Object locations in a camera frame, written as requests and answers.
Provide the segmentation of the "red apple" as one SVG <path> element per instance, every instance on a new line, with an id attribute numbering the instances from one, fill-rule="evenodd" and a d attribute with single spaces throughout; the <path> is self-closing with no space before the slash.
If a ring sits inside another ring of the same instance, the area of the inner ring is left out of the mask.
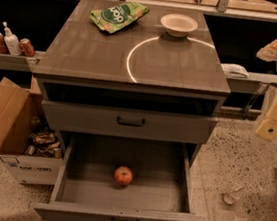
<path id="1" fill-rule="evenodd" d="M 114 179 L 121 186 L 131 184 L 133 179 L 133 171 L 127 166 L 120 166 L 116 168 Z"/>

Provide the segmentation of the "green chip bag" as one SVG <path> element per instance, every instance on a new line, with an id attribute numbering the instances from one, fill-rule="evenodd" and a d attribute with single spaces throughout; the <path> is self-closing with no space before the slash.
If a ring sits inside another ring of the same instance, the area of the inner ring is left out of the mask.
<path id="1" fill-rule="evenodd" d="M 102 31 L 114 34 L 141 19 L 150 9 L 137 2 L 118 4 L 107 9 L 92 10 L 90 19 Z"/>

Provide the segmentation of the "brown cardboard box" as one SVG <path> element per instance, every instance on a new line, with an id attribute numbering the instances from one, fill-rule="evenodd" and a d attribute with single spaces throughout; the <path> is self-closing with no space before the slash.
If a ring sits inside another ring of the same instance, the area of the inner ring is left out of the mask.
<path id="1" fill-rule="evenodd" d="M 0 162 L 20 184 L 54 185 L 61 158 L 25 155 L 39 114 L 31 94 L 3 78 L 0 81 Z"/>

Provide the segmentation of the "white pump bottle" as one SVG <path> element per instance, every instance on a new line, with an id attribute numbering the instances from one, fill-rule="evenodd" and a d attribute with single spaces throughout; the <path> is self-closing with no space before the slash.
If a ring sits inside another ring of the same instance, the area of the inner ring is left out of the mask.
<path id="1" fill-rule="evenodd" d="M 17 36 L 12 33 L 6 22 L 4 22 L 3 25 L 5 33 L 4 41 L 6 43 L 7 48 L 9 49 L 10 54 L 12 56 L 20 56 L 22 54 L 22 50 Z"/>

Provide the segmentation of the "red soda can right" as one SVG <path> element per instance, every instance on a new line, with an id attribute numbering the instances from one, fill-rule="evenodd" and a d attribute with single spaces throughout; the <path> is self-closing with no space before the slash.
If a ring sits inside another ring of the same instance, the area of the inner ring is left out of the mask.
<path id="1" fill-rule="evenodd" d="M 20 40 L 20 47 L 27 57 L 34 57 L 36 55 L 36 50 L 33 44 L 28 38 L 23 38 Z"/>

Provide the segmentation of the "snack packets in box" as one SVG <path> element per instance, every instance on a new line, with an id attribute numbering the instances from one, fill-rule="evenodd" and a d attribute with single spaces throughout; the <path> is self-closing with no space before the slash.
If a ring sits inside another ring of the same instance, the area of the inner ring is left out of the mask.
<path id="1" fill-rule="evenodd" d="M 55 132 L 50 129 L 42 129 L 30 135 L 28 145 L 24 155 L 37 157 L 56 157 L 56 153 L 61 151 L 61 143 Z"/>

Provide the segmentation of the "closed top drawer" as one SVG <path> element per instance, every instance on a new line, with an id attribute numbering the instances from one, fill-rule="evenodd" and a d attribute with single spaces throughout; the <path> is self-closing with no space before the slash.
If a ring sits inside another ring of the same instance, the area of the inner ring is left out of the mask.
<path id="1" fill-rule="evenodd" d="M 44 100 L 43 110 L 53 129 L 88 134 L 205 144 L 217 119 L 146 110 L 90 106 Z"/>

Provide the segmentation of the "open middle drawer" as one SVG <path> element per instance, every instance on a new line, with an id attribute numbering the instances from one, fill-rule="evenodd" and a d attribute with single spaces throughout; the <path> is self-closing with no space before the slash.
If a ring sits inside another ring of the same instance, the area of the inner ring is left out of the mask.
<path id="1" fill-rule="evenodd" d="M 74 134 L 47 203 L 35 210 L 50 221 L 209 221 L 192 207 L 185 144 Z M 133 171 L 121 186 L 115 170 Z"/>

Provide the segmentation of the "grey drawer cabinet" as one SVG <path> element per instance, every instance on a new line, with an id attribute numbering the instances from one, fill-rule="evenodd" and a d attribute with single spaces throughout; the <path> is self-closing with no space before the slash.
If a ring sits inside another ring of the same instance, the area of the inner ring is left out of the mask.
<path id="1" fill-rule="evenodd" d="M 150 12 L 115 34 L 91 21 L 104 0 L 81 0 L 33 71 L 43 101 L 106 106 L 217 119 L 230 89 L 200 11 L 196 31 L 176 38 L 161 25 L 169 7 Z M 202 143 L 186 143 L 195 158 Z"/>

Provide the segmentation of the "white paper bowl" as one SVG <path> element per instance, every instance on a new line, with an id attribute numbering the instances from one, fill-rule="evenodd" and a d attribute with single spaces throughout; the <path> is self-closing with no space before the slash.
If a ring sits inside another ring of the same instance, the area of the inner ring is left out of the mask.
<path id="1" fill-rule="evenodd" d="M 198 28 L 198 23 L 192 17 L 177 13 L 164 15 L 160 22 L 169 35 L 177 38 L 186 37 Z"/>

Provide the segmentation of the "white folded cloth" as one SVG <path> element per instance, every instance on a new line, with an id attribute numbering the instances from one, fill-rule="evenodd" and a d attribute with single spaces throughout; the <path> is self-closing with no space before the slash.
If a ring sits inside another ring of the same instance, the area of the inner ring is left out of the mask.
<path id="1" fill-rule="evenodd" d="M 247 73 L 247 70 L 243 66 L 240 66 L 239 64 L 222 63 L 221 67 L 227 77 L 247 78 L 249 76 L 249 74 Z"/>

